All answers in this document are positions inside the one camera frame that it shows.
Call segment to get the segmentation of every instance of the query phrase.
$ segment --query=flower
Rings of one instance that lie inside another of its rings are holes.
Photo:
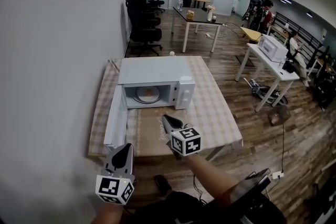
[[[214,11],[216,9],[214,5],[208,5],[206,8],[208,9],[208,11]]]

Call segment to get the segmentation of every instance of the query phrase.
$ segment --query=white marker cube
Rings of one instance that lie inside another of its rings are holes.
[[[202,135],[196,127],[172,132],[170,136],[172,149],[183,156],[202,150]]]
[[[128,178],[97,175],[96,194],[105,202],[125,205],[134,191]]]

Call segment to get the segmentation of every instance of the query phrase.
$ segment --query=black table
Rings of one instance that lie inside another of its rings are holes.
[[[185,35],[184,35],[184,42],[183,42],[183,50],[182,52],[185,52],[185,48],[187,46],[187,39],[188,39],[188,32],[189,32],[189,26],[190,25],[196,25],[196,29],[195,29],[195,33],[197,33],[198,30],[198,26],[199,25],[214,25],[217,27],[217,31],[215,34],[215,38],[214,38],[214,42],[212,44],[212,48],[211,48],[211,52],[214,52],[215,50],[215,46],[216,46],[216,42],[217,42],[217,37],[219,34],[219,30],[220,30],[220,26],[222,25],[222,23],[218,23],[218,22],[212,22],[212,21],[208,21],[207,17],[208,17],[208,13],[205,12],[202,9],[198,9],[198,8],[182,8],[182,10],[179,10],[175,7],[174,8],[174,12],[173,12],[173,23],[172,23],[172,34],[174,33],[174,26],[175,26],[175,14],[178,13],[185,21],[186,21],[186,28],[185,28]],[[187,20],[187,13],[188,10],[192,10],[194,12],[194,18],[192,20]]]

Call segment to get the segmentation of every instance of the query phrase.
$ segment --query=white power adapter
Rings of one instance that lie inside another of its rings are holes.
[[[278,178],[282,178],[282,177],[284,177],[285,175],[284,175],[284,173],[282,172],[282,171],[277,171],[277,172],[274,172],[273,174],[272,174],[272,179],[273,180],[276,180],[276,179],[278,179]]]

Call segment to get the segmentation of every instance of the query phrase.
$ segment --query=table leg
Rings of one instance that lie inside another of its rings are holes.
[[[314,62],[314,64],[312,65],[312,67],[310,68],[309,73],[308,73],[308,76],[309,76],[310,73],[313,71],[313,69],[314,69],[316,63],[317,63],[317,59],[315,60],[315,62]]]
[[[174,26],[175,26],[175,12],[176,11],[173,10],[172,34],[174,33]]]
[[[258,68],[256,70],[256,72],[254,73],[254,75],[252,76],[253,79],[256,79],[259,76],[259,73],[262,71],[262,69],[264,68],[264,65],[262,62],[259,63]]]
[[[262,99],[262,101],[258,104],[258,106],[256,107],[255,111],[258,112],[263,105],[266,103],[267,99],[271,96],[271,94],[273,93],[273,91],[275,90],[275,88],[277,87],[277,85],[279,84],[280,79],[276,79],[271,88],[268,90],[268,92],[266,93],[266,95],[264,96],[264,98]]]
[[[217,38],[218,38],[218,34],[219,34],[219,30],[220,30],[220,27],[221,25],[218,25],[217,27],[217,31],[216,31],[216,34],[215,34],[215,38],[214,38],[214,42],[212,43],[212,48],[211,48],[211,52],[214,52],[215,50],[215,46],[216,46],[216,42],[217,42]]]
[[[291,80],[287,86],[284,88],[284,90],[281,92],[281,94],[279,95],[279,97],[273,102],[272,106],[275,107],[279,101],[281,100],[282,97],[284,97],[284,95],[286,94],[286,92],[289,90],[289,88],[292,86],[293,84],[293,80]]]
[[[236,75],[236,77],[235,77],[235,80],[236,80],[236,81],[238,81],[239,78],[240,78],[240,76],[242,75],[243,70],[244,70],[244,68],[245,68],[245,65],[246,65],[246,63],[247,63],[247,60],[248,60],[248,57],[249,57],[249,56],[250,56],[250,48],[247,49],[247,52],[246,52],[245,57],[244,57],[244,59],[243,59],[243,62],[242,62],[241,65],[240,65],[240,69],[239,69],[239,71],[238,71],[238,73],[237,73],[237,75]]]
[[[218,146],[218,147],[214,148],[214,150],[205,159],[208,162],[211,162],[214,158],[216,158],[216,156],[223,149],[223,147],[224,146]]]
[[[185,34],[184,34],[184,42],[183,42],[183,50],[182,50],[182,52],[185,52],[185,48],[187,47],[189,25],[190,25],[190,23],[187,23],[186,28],[185,28]]]

